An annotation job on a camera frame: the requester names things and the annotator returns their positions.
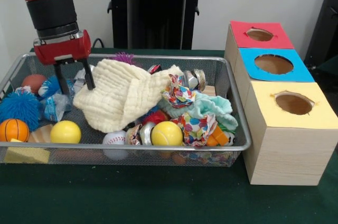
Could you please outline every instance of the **red robot arm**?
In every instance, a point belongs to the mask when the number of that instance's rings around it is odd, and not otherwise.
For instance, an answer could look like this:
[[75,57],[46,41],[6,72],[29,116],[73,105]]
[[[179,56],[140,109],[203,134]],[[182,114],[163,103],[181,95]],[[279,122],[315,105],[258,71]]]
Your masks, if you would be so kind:
[[43,64],[53,64],[61,90],[68,94],[61,64],[82,62],[86,70],[88,89],[95,87],[87,61],[90,38],[86,30],[79,31],[73,0],[26,0],[38,39],[34,51]]

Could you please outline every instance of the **yellow tennis ball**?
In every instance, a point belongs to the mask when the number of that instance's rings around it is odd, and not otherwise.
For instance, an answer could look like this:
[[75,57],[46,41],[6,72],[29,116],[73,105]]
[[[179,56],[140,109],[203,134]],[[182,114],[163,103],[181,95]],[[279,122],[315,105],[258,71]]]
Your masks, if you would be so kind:
[[78,144],[81,139],[79,126],[72,121],[56,123],[51,130],[51,142]]
[[152,130],[152,143],[158,146],[181,146],[183,134],[180,127],[171,121],[157,124]]

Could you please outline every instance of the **wooden box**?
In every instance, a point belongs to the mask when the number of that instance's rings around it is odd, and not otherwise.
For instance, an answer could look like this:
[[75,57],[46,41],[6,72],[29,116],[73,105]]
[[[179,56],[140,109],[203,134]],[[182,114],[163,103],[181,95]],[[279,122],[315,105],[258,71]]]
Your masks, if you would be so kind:
[[317,83],[253,81],[245,114],[251,184],[319,183],[338,142],[338,118]]
[[225,58],[245,109],[251,184],[317,185],[338,118],[278,23],[231,22]]
[[[273,36],[270,41],[266,41],[267,37],[261,39],[265,41],[254,40],[246,34],[256,30],[262,35],[262,28],[268,30],[266,35]],[[253,80],[314,82],[278,23],[231,22],[225,58],[231,64],[243,106]]]

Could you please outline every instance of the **cream cloth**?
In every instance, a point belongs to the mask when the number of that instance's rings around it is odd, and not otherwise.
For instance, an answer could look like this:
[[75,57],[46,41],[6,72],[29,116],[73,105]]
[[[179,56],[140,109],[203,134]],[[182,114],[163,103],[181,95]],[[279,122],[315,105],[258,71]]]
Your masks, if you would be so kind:
[[170,84],[169,74],[181,75],[172,66],[153,75],[147,71],[115,60],[103,59],[94,68],[96,88],[84,86],[73,104],[81,109],[88,124],[104,133],[122,130],[146,114],[162,98],[161,90]]

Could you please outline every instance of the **brown ball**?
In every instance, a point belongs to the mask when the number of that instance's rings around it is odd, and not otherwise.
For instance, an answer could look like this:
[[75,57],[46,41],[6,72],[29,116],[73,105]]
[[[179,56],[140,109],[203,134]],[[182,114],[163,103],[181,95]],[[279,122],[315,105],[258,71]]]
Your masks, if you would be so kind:
[[32,93],[37,94],[39,88],[41,87],[42,83],[46,81],[46,79],[47,78],[44,75],[32,74],[32,75],[27,76],[23,80],[21,87],[30,86]]

